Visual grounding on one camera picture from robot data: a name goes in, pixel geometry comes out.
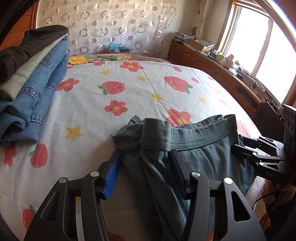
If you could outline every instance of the window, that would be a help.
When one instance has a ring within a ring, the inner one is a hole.
[[[223,55],[232,54],[240,67],[282,103],[296,74],[296,53],[277,24],[252,0],[236,0]]]

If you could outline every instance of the elastic waistband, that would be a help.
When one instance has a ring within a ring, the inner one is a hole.
[[[200,122],[171,126],[168,121],[132,118],[113,140],[119,149],[140,145],[148,150],[189,150],[214,143],[236,132],[235,115],[215,115]]]

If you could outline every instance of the blue jeans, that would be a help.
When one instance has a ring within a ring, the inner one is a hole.
[[[39,101],[37,102],[33,113],[31,114],[30,122],[25,126],[24,129],[18,128],[16,125],[10,125],[9,128],[4,132],[0,139],[0,145],[7,145],[10,141],[18,140],[35,140],[39,141],[41,127],[50,106],[52,96],[63,79],[68,64],[69,56],[65,54],[62,61],[56,67],[52,75],[50,76],[47,85],[41,95]],[[7,112],[2,113],[7,119],[13,117]]]
[[[30,123],[33,110],[40,101],[50,76],[63,59],[69,45],[69,37],[65,36],[38,64],[37,68],[24,84],[16,100],[0,100],[0,139],[9,136],[16,127],[24,130]]]

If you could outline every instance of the bolt head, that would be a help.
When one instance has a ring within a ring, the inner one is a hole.
[[[192,175],[193,177],[200,177],[200,173],[197,172],[197,171],[192,172],[191,175]]]
[[[92,171],[91,172],[91,176],[92,177],[97,177],[99,175],[99,172],[98,171]]]
[[[59,179],[59,183],[65,183],[67,181],[67,179],[65,177],[61,177]]]
[[[224,182],[226,183],[226,184],[232,184],[232,179],[231,178],[229,178],[229,177],[226,177],[226,178],[224,178]]]

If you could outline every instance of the floral bed sheet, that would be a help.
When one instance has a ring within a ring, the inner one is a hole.
[[[134,115],[181,125],[234,113],[239,132],[252,138],[260,135],[234,98],[203,71],[159,59],[135,61],[124,55],[122,60],[104,61],[106,57],[70,58],[40,142],[0,147],[0,213],[21,241],[55,182],[60,177],[82,178],[98,169],[114,150],[110,135]],[[251,205],[262,184],[256,178],[249,190]],[[120,172],[113,195],[102,202],[111,240],[149,240],[130,193]]]

